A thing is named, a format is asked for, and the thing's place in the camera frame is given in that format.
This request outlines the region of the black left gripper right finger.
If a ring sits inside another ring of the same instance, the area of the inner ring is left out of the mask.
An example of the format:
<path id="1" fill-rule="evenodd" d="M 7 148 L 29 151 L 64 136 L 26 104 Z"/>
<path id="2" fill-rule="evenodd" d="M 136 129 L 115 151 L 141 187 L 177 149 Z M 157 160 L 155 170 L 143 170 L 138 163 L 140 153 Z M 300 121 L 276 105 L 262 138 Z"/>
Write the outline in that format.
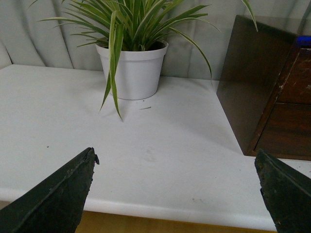
<path id="1" fill-rule="evenodd" d="M 255 159 L 261 195 L 279 233 L 311 231 L 311 179 L 260 150 Z"/>

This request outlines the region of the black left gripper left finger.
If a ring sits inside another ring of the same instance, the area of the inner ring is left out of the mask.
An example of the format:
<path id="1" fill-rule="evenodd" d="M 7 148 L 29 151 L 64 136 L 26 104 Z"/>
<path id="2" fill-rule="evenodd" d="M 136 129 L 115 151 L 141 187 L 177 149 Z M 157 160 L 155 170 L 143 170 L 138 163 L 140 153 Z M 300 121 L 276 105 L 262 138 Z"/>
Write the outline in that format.
<path id="1" fill-rule="evenodd" d="M 73 233 L 99 163 L 87 148 L 0 211 L 2 233 Z"/>

